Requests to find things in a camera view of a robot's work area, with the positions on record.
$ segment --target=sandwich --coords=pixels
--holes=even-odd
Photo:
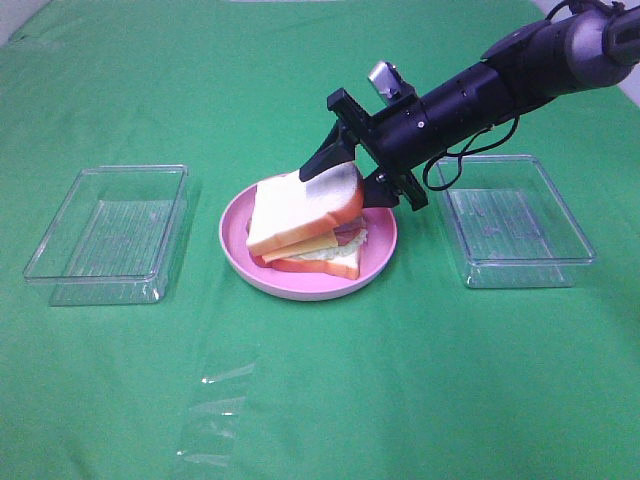
[[[258,182],[247,249],[261,267],[355,280],[367,238],[362,176],[353,162],[308,182],[298,171]]]

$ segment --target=clear plastic container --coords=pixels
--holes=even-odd
[[[186,211],[184,165],[82,170],[24,269],[50,305],[164,297]]]
[[[437,163],[444,184],[457,159]],[[560,193],[530,155],[471,156],[438,195],[458,269],[470,288],[569,287],[596,258]]]

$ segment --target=black cable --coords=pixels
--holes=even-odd
[[[442,155],[441,157],[436,157],[434,159],[429,160],[426,163],[426,165],[424,166],[424,169],[422,170],[422,182],[424,183],[424,185],[429,190],[432,190],[434,192],[441,192],[442,190],[446,190],[447,188],[451,187],[454,183],[456,183],[458,181],[458,179],[462,175],[462,159],[464,157],[469,156],[469,155],[475,155],[476,153],[480,153],[480,152],[486,152],[487,150],[491,150],[493,148],[496,148],[496,147],[502,145],[503,143],[505,143],[507,140],[509,140],[513,136],[513,134],[516,132],[516,130],[518,128],[518,124],[519,123],[520,123],[520,116],[514,117],[513,118],[513,123],[511,124],[511,128],[509,129],[509,132],[504,137],[502,137],[500,140],[498,140],[497,142],[491,143],[489,145],[485,145],[484,147],[479,147],[479,148],[475,148],[473,150],[469,150],[469,147],[476,140],[476,138],[478,138],[480,135],[482,135],[484,133],[487,133],[488,131],[491,130],[491,127],[485,128],[484,130],[480,130],[473,137],[471,137],[471,140],[469,140],[467,142],[467,144],[460,151],[460,153],[449,153],[449,152],[447,152],[444,155]],[[438,160],[440,160],[444,156],[458,159],[458,173],[453,178],[453,180],[448,181],[444,185],[438,185],[438,186],[429,185],[429,181],[428,181],[429,171],[438,162]]]
[[[561,9],[563,9],[567,5],[569,5],[568,0],[563,0],[562,2],[560,2],[558,5],[556,5],[555,7],[553,7],[551,9],[551,11],[545,17],[545,19],[546,20],[551,20],[556,15],[556,13],[558,13]]]
[[[600,10],[605,15],[619,14],[624,11],[624,4],[616,1],[612,1],[611,6],[609,6],[601,2],[600,0],[563,0],[562,2],[558,3],[555,7],[551,9],[551,11],[545,17],[545,19],[551,20],[556,15],[556,13],[558,13],[561,9],[563,9],[566,6],[569,6],[569,8],[572,9],[571,10],[572,13],[576,13],[573,11],[573,9],[577,4],[591,5],[597,8],[598,10]]]

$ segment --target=green tablecloth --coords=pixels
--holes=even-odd
[[[0,477],[637,478],[640,112],[618,89],[523,117],[498,151],[540,158],[595,245],[574,288],[466,289],[437,209],[406,203],[388,268],[337,300],[264,294],[218,244],[236,193],[317,148],[336,88],[377,111],[378,60],[426,93],[539,18],[508,0],[49,4],[0,49]],[[151,306],[48,307],[22,269],[76,173],[140,163],[185,163],[200,189],[177,284]]]

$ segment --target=white wall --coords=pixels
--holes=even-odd
[[[0,0],[0,46],[49,0]]]

